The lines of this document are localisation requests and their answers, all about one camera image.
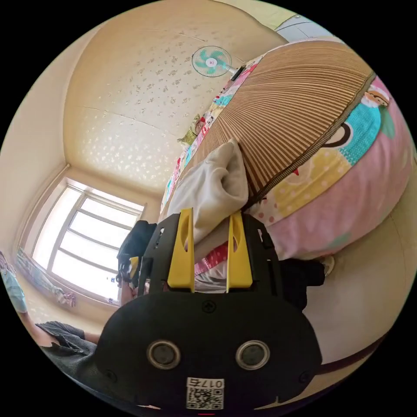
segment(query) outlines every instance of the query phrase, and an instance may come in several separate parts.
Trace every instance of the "folded blanket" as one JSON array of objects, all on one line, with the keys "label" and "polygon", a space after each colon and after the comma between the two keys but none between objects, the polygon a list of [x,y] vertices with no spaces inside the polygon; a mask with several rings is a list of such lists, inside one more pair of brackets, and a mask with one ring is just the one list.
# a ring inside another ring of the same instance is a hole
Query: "folded blanket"
[{"label": "folded blanket", "polygon": [[193,208],[195,261],[228,240],[228,218],[248,200],[248,181],[239,145],[224,143],[178,183],[167,216]]}]

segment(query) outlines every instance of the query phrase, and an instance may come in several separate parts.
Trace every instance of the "striped fabric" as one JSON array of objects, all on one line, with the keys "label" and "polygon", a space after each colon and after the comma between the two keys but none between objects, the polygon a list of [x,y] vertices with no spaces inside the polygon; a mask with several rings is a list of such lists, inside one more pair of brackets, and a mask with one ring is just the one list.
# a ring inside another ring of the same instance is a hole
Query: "striped fabric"
[{"label": "striped fabric", "polygon": [[309,40],[268,52],[216,118],[180,179],[235,138],[249,184],[245,208],[250,207],[331,138],[374,78],[342,43]]}]

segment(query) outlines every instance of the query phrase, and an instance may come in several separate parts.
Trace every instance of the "label sticker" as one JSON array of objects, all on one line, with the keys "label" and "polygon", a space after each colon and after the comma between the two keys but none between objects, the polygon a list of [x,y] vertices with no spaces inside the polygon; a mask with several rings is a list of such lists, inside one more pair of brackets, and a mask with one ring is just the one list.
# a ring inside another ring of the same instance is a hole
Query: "label sticker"
[{"label": "label sticker", "polygon": [[224,379],[187,378],[187,408],[223,410]]}]

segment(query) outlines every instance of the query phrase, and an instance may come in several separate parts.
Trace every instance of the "window frame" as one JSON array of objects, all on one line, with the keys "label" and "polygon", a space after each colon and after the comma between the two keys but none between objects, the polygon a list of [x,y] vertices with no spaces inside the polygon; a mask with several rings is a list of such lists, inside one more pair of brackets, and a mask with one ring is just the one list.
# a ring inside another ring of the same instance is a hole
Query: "window frame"
[{"label": "window frame", "polygon": [[105,267],[103,265],[96,264],[94,262],[89,261],[88,259],[85,259],[85,258],[82,258],[82,257],[80,257],[78,255],[75,255],[75,254],[69,252],[68,250],[65,250],[63,248],[60,248],[61,247],[61,244],[62,244],[62,240],[63,240],[66,232],[70,232],[70,233],[76,234],[77,236],[79,236],[81,238],[84,238],[84,239],[86,239],[86,240],[88,240],[90,242],[93,242],[93,243],[96,243],[96,244],[99,244],[99,245],[102,245],[102,246],[105,246],[105,247],[108,247],[110,249],[113,249],[113,250],[118,251],[119,248],[117,248],[116,246],[108,245],[106,243],[103,243],[103,242],[97,241],[95,239],[92,239],[92,238],[90,238],[88,236],[85,236],[82,233],[79,233],[79,232],[77,232],[75,230],[72,230],[71,229],[71,225],[72,225],[72,222],[75,219],[75,216],[77,215],[78,212],[80,212],[80,213],[83,213],[83,214],[85,214],[87,216],[90,216],[90,217],[96,218],[96,219],[98,219],[100,221],[103,221],[105,223],[108,223],[108,224],[111,224],[113,226],[116,226],[116,227],[120,227],[120,228],[129,230],[129,231],[132,229],[132,227],[129,227],[129,226],[120,224],[120,223],[115,222],[113,220],[109,220],[107,218],[104,218],[104,217],[101,217],[101,216],[96,215],[94,213],[91,213],[89,211],[86,211],[86,210],[82,209],[81,206],[83,205],[83,203],[87,199],[90,199],[90,200],[96,201],[96,202],[98,202],[100,204],[103,204],[103,205],[106,205],[108,207],[111,207],[113,209],[117,209],[117,210],[123,211],[125,213],[131,214],[131,215],[135,215],[136,216],[136,222],[138,222],[141,219],[141,217],[143,215],[143,212],[146,209],[146,205],[137,204],[137,205],[139,205],[139,206],[142,207],[142,210],[141,211],[140,210],[135,210],[134,208],[127,207],[127,206],[125,206],[123,204],[120,204],[118,202],[114,202],[114,201],[111,201],[109,199],[106,199],[106,198],[104,198],[102,196],[99,196],[99,195],[94,194],[93,189],[91,187],[85,186],[85,188],[83,189],[83,188],[77,187],[75,184],[72,184],[69,181],[66,181],[66,184],[64,185],[63,190],[59,193],[58,197],[56,198],[56,200],[52,204],[52,207],[50,207],[50,209],[48,210],[48,213],[47,213],[47,215],[45,216],[45,218],[44,218],[44,220],[42,222],[42,226],[40,227],[40,229],[39,229],[39,231],[37,233],[37,236],[36,236],[36,239],[34,241],[33,247],[31,248],[31,251],[30,251],[30,256],[31,256],[32,259],[33,259],[33,253],[34,253],[35,248],[36,248],[36,245],[38,243],[40,234],[41,234],[41,232],[42,232],[42,230],[44,228],[45,222],[49,218],[49,216],[50,216],[53,208],[55,207],[55,204],[59,201],[59,199],[61,198],[62,194],[65,192],[65,190],[67,188],[70,188],[70,189],[73,189],[73,190],[79,192],[80,193],[80,196],[77,199],[77,201],[74,204],[74,206],[71,208],[71,210],[70,210],[69,214],[67,215],[65,221],[61,225],[61,229],[59,231],[58,237],[56,238],[55,243],[54,243],[54,246],[53,246],[53,249],[52,249],[52,251],[50,253],[50,257],[49,257],[49,262],[48,262],[47,268],[46,269],[43,268],[41,265],[37,264],[35,260],[34,261],[39,266],[39,268],[42,269],[46,273],[47,276],[50,276],[51,278],[53,278],[58,283],[61,283],[61,284],[65,285],[65,286],[67,286],[68,288],[74,290],[75,292],[77,292],[77,293],[79,293],[81,295],[87,296],[89,298],[92,298],[92,299],[94,299],[96,301],[104,302],[106,304],[120,305],[120,295],[121,295],[121,289],[120,288],[119,288],[119,291],[118,291],[117,300],[112,299],[112,301],[110,301],[109,298],[106,298],[106,297],[103,297],[103,296],[101,296],[99,294],[96,294],[94,292],[88,291],[88,290],[86,290],[86,289],[84,289],[82,287],[79,287],[78,285],[73,284],[70,281],[67,281],[66,279],[60,277],[59,275],[55,274],[54,272],[52,272],[53,264],[54,264],[54,261],[55,261],[57,252],[59,250],[61,250],[66,255],[71,256],[74,259],[78,259],[79,261],[84,262],[87,265],[91,265],[91,266],[94,266],[96,268],[99,268],[99,269],[102,269],[104,271],[107,271],[110,274],[117,275],[117,271],[115,271],[115,270],[112,270],[110,268],[107,268],[107,267]]}]

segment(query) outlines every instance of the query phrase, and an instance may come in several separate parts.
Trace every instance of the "fan grille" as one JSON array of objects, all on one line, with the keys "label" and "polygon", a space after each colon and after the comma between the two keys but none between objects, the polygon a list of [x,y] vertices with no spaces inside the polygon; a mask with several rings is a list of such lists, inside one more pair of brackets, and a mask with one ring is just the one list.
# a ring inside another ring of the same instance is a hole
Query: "fan grille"
[{"label": "fan grille", "polygon": [[[208,66],[207,60],[214,58],[217,65]],[[220,77],[227,73],[228,66],[232,64],[230,54],[219,46],[205,46],[194,52],[192,66],[201,75],[206,77]]]}]

